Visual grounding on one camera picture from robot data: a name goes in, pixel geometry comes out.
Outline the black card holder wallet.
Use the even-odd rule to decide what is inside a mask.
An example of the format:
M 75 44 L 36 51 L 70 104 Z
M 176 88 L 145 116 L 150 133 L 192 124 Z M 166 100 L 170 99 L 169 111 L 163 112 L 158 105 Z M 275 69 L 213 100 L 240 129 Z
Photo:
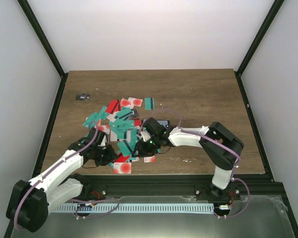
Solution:
M 157 122 L 162 125 L 164 128 L 168 129 L 169 125 L 170 125 L 170 121 L 169 120 L 157 120 Z

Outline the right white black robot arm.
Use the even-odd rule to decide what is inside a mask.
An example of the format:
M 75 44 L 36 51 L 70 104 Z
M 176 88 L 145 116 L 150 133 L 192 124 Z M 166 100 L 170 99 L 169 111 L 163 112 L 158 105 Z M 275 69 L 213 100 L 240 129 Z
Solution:
M 219 122 L 199 128 L 161 125 L 149 118 L 139 132 L 140 139 L 132 151 L 134 157 L 149 157 L 158 153 L 161 147 L 190 146 L 202 148 L 215 165 L 211 195 L 217 200 L 228 195 L 228 185 L 233 181 L 238 168 L 243 142 Z

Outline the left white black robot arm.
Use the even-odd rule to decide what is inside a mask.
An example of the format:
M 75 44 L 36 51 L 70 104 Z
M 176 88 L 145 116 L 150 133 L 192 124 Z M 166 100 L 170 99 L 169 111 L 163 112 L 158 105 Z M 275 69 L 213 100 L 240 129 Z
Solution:
M 17 230 L 39 230 L 49 214 L 68 200 L 87 200 L 91 187 L 70 174 L 93 160 L 105 166 L 117 159 L 105 132 L 92 128 L 86 137 L 72 143 L 48 169 L 29 181 L 19 180 L 12 189 L 6 217 Z

